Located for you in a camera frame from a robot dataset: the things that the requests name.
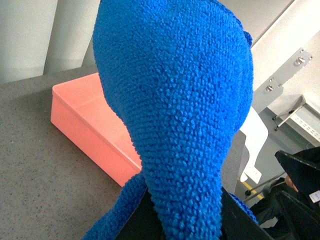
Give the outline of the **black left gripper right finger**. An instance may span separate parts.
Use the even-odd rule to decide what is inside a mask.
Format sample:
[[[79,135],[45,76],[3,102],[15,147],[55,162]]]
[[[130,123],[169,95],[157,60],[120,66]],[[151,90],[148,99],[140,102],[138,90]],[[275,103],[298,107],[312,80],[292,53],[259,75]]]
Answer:
[[[254,222],[224,188],[222,188],[221,202],[221,240],[273,239],[265,230]]]

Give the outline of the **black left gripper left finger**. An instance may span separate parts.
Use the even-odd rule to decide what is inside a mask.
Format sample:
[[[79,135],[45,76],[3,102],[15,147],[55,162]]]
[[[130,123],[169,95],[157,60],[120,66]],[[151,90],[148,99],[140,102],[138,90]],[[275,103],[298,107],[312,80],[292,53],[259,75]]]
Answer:
[[[149,190],[146,189],[137,207],[119,231],[120,240],[165,240],[165,232]]]

